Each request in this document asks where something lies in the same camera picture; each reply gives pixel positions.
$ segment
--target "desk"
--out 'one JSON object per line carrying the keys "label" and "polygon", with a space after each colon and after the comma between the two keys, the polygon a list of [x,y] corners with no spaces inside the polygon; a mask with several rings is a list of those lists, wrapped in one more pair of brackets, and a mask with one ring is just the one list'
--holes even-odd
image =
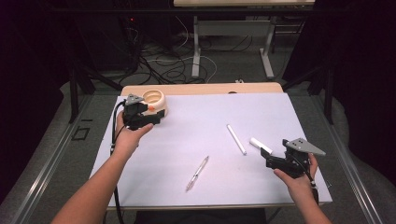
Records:
{"label": "desk", "polygon": [[[313,5],[315,0],[175,0],[175,7],[278,7]],[[194,16],[194,56],[192,77],[199,76],[201,49],[199,35],[251,35],[266,36],[264,48],[260,49],[262,64],[267,78],[274,78],[274,72],[268,59],[276,17],[269,21],[198,21]]]}
{"label": "desk", "polygon": [[[169,112],[141,139],[125,166],[119,182],[122,207],[207,209],[293,204],[286,186],[265,167],[260,151],[248,143],[254,136],[274,155],[284,157],[282,138],[304,138],[289,96],[278,84],[132,86],[124,89],[118,101],[128,93],[153,89],[165,93]],[[229,91],[238,93],[224,94]],[[227,123],[233,125],[246,156],[232,139]],[[111,119],[92,174],[109,156],[110,135]],[[208,164],[194,188],[186,193],[188,182],[207,155]],[[331,202],[320,171],[316,180],[320,202]]]}

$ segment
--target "pen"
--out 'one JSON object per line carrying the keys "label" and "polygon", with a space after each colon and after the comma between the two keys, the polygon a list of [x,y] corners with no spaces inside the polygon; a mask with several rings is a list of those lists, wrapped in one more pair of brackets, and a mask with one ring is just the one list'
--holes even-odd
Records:
{"label": "pen", "polygon": [[209,156],[207,156],[201,163],[201,165],[198,167],[198,170],[195,172],[195,175],[192,176],[192,179],[190,183],[186,187],[186,192],[192,189],[194,186],[195,181],[198,179],[198,175],[201,173],[201,171],[204,169],[207,161],[209,160]]}
{"label": "pen", "polygon": [[244,149],[244,146],[242,146],[241,142],[239,141],[238,137],[236,136],[235,132],[233,131],[233,128],[231,127],[230,124],[227,124],[228,131],[230,131],[231,135],[233,136],[233,139],[235,140],[236,144],[239,146],[239,149],[241,149],[242,154],[244,156],[247,155],[247,152]]}

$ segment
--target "wooden table edge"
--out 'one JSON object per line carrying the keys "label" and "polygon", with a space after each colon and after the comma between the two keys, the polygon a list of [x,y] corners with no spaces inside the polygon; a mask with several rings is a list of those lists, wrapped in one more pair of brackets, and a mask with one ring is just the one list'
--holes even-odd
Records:
{"label": "wooden table edge", "polygon": [[281,1],[188,1],[176,0],[175,7],[272,7],[272,6],[313,6],[315,0],[281,0]]}
{"label": "wooden table edge", "polygon": [[257,92],[283,92],[282,87],[276,82],[256,83],[221,83],[221,84],[176,84],[176,85],[136,85],[126,86],[122,89],[121,96],[128,94],[143,95],[146,91],[158,90],[165,95],[198,95],[198,94],[227,94],[230,92],[257,93]]}

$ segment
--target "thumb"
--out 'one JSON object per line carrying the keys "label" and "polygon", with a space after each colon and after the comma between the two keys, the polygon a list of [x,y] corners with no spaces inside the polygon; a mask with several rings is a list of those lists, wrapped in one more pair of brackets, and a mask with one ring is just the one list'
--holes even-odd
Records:
{"label": "thumb", "polygon": [[287,186],[290,185],[290,181],[292,181],[292,178],[289,175],[287,175],[285,172],[283,172],[279,169],[275,169],[274,174],[277,177],[279,177],[279,179],[281,179]]}
{"label": "thumb", "polygon": [[137,135],[138,138],[141,138],[143,135],[145,135],[146,133],[148,133],[149,131],[151,131],[152,127],[154,125],[152,123],[149,123],[145,126],[143,126],[142,128],[134,131]]}

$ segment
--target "whiteboard surface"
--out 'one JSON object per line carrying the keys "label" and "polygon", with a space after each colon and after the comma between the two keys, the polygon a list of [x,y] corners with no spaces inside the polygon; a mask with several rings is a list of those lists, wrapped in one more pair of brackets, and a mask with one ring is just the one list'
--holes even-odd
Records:
{"label": "whiteboard surface", "polygon": [[[125,99],[119,96],[116,104]],[[293,203],[286,185],[265,166],[255,137],[284,158],[282,140],[305,135],[286,93],[168,95],[168,114],[140,140],[127,162],[118,189],[120,205],[244,206]],[[244,156],[226,125],[231,124],[247,151]],[[108,159],[112,117],[99,148],[92,175]],[[209,156],[192,190],[187,184]],[[332,197],[320,170],[319,201]],[[115,206],[114,199],[109,206]]]}

